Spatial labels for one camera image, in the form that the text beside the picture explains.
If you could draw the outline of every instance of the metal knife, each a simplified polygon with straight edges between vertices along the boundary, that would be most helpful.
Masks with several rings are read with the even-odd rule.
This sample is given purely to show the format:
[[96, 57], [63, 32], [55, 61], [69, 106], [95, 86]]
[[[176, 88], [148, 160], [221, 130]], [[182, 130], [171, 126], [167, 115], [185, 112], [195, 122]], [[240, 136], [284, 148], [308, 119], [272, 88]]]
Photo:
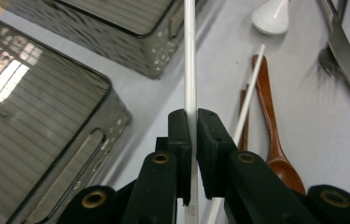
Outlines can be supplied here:
[[319, 3], [330, 28], [329, 48], [350, 85], [350, 44], [341, 26], [341, 19], [331, 0], [319, 0]]

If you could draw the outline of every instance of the white table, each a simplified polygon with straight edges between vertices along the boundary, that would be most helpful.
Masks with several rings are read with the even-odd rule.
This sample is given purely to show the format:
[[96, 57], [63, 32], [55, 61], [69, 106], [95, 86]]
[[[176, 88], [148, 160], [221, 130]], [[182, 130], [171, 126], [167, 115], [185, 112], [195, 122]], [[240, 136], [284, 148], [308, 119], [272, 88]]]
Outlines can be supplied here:
[[[317, 65], [318, 52], [328, 38], [319, 4], [291, 1], [287, 33], [268, 36], [251, 22], [253, 10], [263, 2], [211, 0], [204, 7], [197, 32], [198, 107], [218, 113], [233, 134], [239, 92], [251, 76], [251, 56], [261, 43], [266, 44], [274, 109], [288, 159], [306, 188], [329, 184], [350, 192], [350, 90]], [[156, 137], [167, 136], [167, 115], [183, 107], [183, 46], [161, 79], [151, 80], [11, 13], [3, 13], [0, 19], [111, 78], [133, 114], [133, 123], [118, 141], [120, 151], [113, 152], [93, 183], [119, 189], [137, 178]], [[350, 1], [343, 27], [350, 42]], [[265, 158], [268, 133], [256, 94], [250, 113], [249, 150]], [[199, 216], [204, 223], [209, 203], [202, 184], [199, 188]], [[183, 223], [182, 211], [178, 210], [178, 223]], [[224, 220], [221, 214], [220, 223]]]

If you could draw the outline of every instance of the wooden spoon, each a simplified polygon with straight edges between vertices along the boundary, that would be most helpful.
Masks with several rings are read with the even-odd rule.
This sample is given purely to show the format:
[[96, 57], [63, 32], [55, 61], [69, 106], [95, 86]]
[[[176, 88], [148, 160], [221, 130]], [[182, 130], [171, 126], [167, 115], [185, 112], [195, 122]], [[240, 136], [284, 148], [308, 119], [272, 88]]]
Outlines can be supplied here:
[[[253, 56], [252, 64], [256, 63], [257, 55]], [[262, 59], [261, 68], [259, 70], [259, 78], [256, 85], [259, 95], [259, 102], [267, 121], [268, 131], [270, 134], [271, 148], [268, 155], [267, 164], [274, 173], [285, 183], [285, 185], [301, 194], [305, 194], [305, 188], [302, 184], [300, 176], [294, 167], [286, 158], [279, 142], [279, 134], [277, 131], [276, 120], [273, 112], [273, 99], [271, 96], [270, 80], [268, 77], [268, 64], [264, 57]]]

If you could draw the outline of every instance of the white ceramic spoon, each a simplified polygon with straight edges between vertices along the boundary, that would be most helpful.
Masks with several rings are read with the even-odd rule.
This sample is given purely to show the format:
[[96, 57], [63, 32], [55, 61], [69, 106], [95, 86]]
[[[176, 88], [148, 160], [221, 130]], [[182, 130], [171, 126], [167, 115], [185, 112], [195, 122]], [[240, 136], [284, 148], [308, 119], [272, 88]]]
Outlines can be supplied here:
[[289, 0], [269, 0], [252, 15], [253, 24], [266, 35], [280, 35], [288, 28]]

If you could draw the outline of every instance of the gray basket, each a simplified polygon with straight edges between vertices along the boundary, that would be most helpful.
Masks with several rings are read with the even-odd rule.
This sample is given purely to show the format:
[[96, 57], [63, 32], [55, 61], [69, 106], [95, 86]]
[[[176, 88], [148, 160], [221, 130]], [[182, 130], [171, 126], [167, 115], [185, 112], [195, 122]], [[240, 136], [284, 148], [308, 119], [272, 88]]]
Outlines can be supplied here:
[[55, 220], [129, 121], [107, 77], [0, 22], [0, 218]]
[[[197, 1], [197, 11], [204, 2]], [[161, 75], [183, 37], [183, 0], [0, 0], [0, 6], [151, 78]]]

